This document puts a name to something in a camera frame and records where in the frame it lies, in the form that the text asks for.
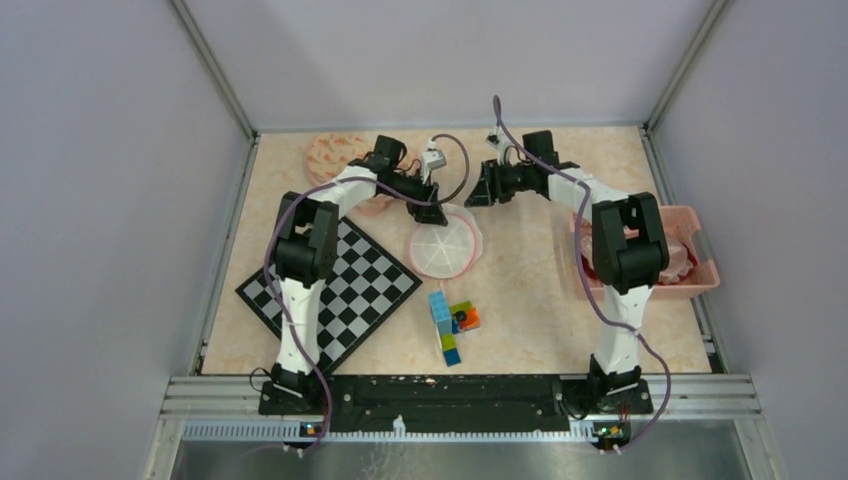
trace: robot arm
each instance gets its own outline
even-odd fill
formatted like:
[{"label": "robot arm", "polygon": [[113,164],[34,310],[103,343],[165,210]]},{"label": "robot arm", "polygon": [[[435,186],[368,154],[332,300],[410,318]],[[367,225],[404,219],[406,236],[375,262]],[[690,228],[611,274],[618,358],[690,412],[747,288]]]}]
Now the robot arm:
[{"label": "robot arm", "polygon": [[[577,164],[560,163],[549,131],[526,134],[522,141],[524,148],[542,162],[589,186],[589,208],[583,218],[592,225],[592,260],[604,285],[604,313],[610,320],[638,330],[659,273],[668,266],[668,247],[656,199],[650,193],[631,195],[616,190]],[[497,128],[487,142],[498,148],[498,159],[483,162],[480,181],[466,201],[467,207],[506,203],[516,192],[531,190],[578,210],[585,190],[577,182],[553,175],[532,162],[510,164],[503,155],[503,145],[509,140]],[[638,236],[625,238],[625,227],[638,231]],[[589,368],[599,395],[627,389],[639,381],[638,353],[639,342],[632,333],[604,325]]]},{"label": "robot arm", "polygon": [[[591,208],[584,210],[583,219],[592,225],[592,264],[604,286],[604,314],[614,322],[639,330],[659,273],[668,266],[668,247],[657,201],[649,193],[629,195],[611,188],[579,167],[562,171],[590,188]],[[551,201],[574,211],[585,195],[576,182],[559,175],[548,176],[548,191]],[[638,236],[626,238],[625,227],[638,231]],[[589,371],[604,394],[635,385],[641,374],[636,336],[604,324]]]},{"label": "robot arm", "polygon": [[[431,159],[429,165],[438,164],[444,154],[431,144],[422,156]],[[336,261],[339,218],[359,203],[378,193],[391,194],[374,182],[340,182],[345,178],[364,177],[391,187],[415,200],[435,202],[439,186],[431,182],[429,174],[419,170],[406,174],[397,170],[406,146],[389,137],[379,136],[374,150],[363,159],[357,159],[333,179],[336,185],[316,192],[300,202],[287,222],[280,228],[273,252],[277,288],[291,314],[292,325],[281,329],[280,351],[271,369],[271,381],[263,393],[275,396],[272,404],[285,404],[288,410],[310,410],[315,402],[318,385],[312,366],[295,345],[292,330],[297,334],[309,357],[316,361],[318,349],[318,313],[321,291]],[[289,192],[280,202],[279,220],[300,196]],[[440,205],[420,206],[407,204],[407,210],[418,223],[447,225],[447,217]]]}]

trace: white wall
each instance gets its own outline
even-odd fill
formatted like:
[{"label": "white wall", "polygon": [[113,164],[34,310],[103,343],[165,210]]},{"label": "white wall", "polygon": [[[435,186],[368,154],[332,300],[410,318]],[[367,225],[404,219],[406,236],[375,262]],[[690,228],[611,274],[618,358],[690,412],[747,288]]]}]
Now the white wall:
[{"label": "white wall", "polygon": [[753,374],[790,478],[848,471],[846,19],[843,0],[735,2],[659,130],[717,256],[731,365]]},{"label": "white wall", "polygon": [[164,1],[2,2],[0,45],[0,478],[137,478],[246,142]]},{"label": "white wall", "polygon": [[641,122],[711,0],[190,0],[254,126]]}]

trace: beige table surface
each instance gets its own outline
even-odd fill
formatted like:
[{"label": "beige table surface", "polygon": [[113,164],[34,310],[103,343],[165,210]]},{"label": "beige table surface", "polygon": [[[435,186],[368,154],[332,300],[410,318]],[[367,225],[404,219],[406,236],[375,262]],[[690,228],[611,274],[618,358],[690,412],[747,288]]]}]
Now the beige table surface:
[{"label": "beige table surface", "polygon": [[[553,128],[560,161],[573,161],[600,180],[625,191],[656,193],[636,127]],[[443,130],[456,135],[471,156],[471,176],[456,203],[467,198],[482,160],[495,151],[484,143],[486,129]],[[514,129],[516,136],[531,131]],[[380,132],[420,152],[439,130]],[[377,132],[354,132],[365,139]],[[270,368],[279,341],[236,295],[235,289],[262,265],[281,196],[309,187],[304,151],[315,133],[262,135],[244,209],[227,268],[203,373],[248,373]],[[440,140],[449,165],[434,176],[446,195],[462,176],[462,156]],[[565,206],[533,193],[519,193],[506,205],[472,209],[483,233],[483,256],[463,276],[444,282],[450,304],[471,300],[482,327],[457,337],[462,363],[447,368],[437,344],[427,295],[439,288],[424,284],[407,299],[336,373],[461,374],[578,373],[588,369],[601,323],[588,302],[574,293],[572,244],[567,240]],[[400,201],[368,217],[349,218],[392,255],[409,266],[406,242],[415,224]],[[709,372],[701,334],[688,300],[652,300],[643,332],[673,372]],[[645,372],[661,371],[641,352]]]}]

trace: black and white checkerboard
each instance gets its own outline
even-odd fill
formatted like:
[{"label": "black and white checkerboard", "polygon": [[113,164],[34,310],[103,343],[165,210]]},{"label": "black and white checkerboard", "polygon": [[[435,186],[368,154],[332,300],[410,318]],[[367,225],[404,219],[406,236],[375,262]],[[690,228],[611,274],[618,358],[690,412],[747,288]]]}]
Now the black and white checkerboard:
[{"label": "black and white checkerboard", "polygon": [[[338,260],[321,292],[318,368],[331,373],[421,285],[421,279],[347,218],[339,222]],[[276,269],[271,266],[274,279]],[[282,310],[262,269],[236,293],[280,338]]]}]

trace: toy block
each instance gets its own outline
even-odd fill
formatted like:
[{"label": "toy block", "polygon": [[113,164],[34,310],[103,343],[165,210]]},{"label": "toy block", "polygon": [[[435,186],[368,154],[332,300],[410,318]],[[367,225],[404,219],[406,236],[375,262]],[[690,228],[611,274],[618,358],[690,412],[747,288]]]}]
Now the toy block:
[{"label": "toy block", "polygon": [[465,310],[461,310],[459,308],[467,307],[469,305],[471,305],[470,302],[465,302],[463,304],[454,305],[453,307],[451,307],[451,312],[453,312],[454,321],[459,324],[460,332],[473,330],[480,326],[480,316],[477,314],[476,308],[470,307]]},{"label": "toy block", "polygon": [[453,338],[453,335],[441,335],[440,338],[442,340],[442,351],[456,350],[456,339]]},{"label": "toy block", "polygon": [[467,312],[474,308],[474,305],[471,305],[471,302],[462,302],[457,303],[456,305],[450,308],[451,315],[456,315],[456,312]]},{"label": "toy block", "polygon": [[436,328],[439,330],[439,336],[453,334],[453,328],[451,328],[450,322],[438,322]]},{"label": "toy block", "polygon": [[462,332],[473,330],[480,326],[480,316],[477,315],[477,309],[472,308],[465,312],[465,320],[459,322],[459,330]]},{"label": "toy block", "polygon": [[428,297],[428,301],[430,302],[430,314],[433,315],[433,320],[436,323],[450,322],[450,308],[448,308],[448,301],[445,300],[444,293],[433,292]]},{"label": "toy block", "polygon": [[445,363],[447,363],[449,367],[452,367],[462,362],[462,360],[459,358],[459,352],[455,348],[453,350],[448,350],[444,352],[444,355]]}]

